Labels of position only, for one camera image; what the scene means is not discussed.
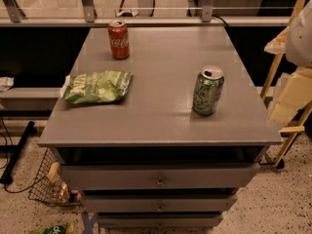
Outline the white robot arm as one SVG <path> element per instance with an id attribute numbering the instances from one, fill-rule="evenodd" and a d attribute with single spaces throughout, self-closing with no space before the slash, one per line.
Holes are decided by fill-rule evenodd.
<path id="1" fill-rule="evenodd" d="M 290 26 L 266 44 L 264 51 L 285 54 L 287 61 L 297 66 L 291 75 L 282 76 L 282 88 L 270 107 L 269 119 L 287 124 L 312 100 L 312 1 L 304 6 Z"/>

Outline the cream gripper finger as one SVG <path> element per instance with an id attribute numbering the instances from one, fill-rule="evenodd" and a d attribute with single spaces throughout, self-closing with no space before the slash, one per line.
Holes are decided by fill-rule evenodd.
<path id="1" fill-rule="evenodd" d="M 266 44 L 264 51 L 269 54 L 279 55 L 286 52 L 286 42 L 290 28 L 287 26 L 274 39 Z"/>
<path id="2" fill-rule="evenodd" d="M 312 100 L 312 69 L 299 67 L 292 74 L 283 73 L 275 86 L 269 105 L 269 120 L 286 125 Z"/>

